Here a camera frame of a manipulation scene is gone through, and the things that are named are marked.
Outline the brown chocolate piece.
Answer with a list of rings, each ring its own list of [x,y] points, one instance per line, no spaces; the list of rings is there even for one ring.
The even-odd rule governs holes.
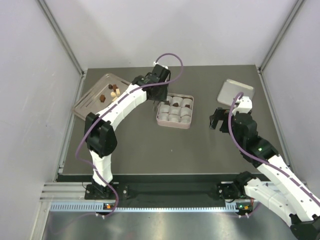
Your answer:
[[[106,100],[106,97],[105,97],[104,95],[101,95],[101,96],[99,97],[99,100],[100,100],[101,103],[104,103],[105,100]]]

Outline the metal tongs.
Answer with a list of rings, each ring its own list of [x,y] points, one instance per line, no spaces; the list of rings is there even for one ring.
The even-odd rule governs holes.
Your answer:
[[[165,103],[164,101],[155,100],[155,101],[153,102],[153,105],[152,105],[152,110],[153,110],[154,112],[157,112],[159,106],[161,106],[161,105],[164,104],[164,103]]]

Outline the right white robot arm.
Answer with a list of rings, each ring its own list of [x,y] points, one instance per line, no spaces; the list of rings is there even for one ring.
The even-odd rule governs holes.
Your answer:
[[[218,185],[223,199],[254,199],[280,217],[298,240],[320,238],[320,200],[286,165],[280,153],[259,136],[252,113],[252,100],[238,93],[229,109],[216,108],[209,117],[210,129],[230,135],[242,157],[266,176],[278,189],[272,190],[258,177],[245,171],[230,184],[231,192]]]

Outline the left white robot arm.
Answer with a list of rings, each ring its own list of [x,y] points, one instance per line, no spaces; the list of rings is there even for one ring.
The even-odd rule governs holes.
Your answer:
[[[171,71],[160,64],[145,76],[134,78],[128,88],[108,107],[97,114],[89,113],[85,118],[85,142],[92,157],[92,188],[102,198],[109,198],[114,191],[110,183],[113,179],[111,156],[118,141],[116,129],[136,107],[151,101],[166,101],[167,81]]]

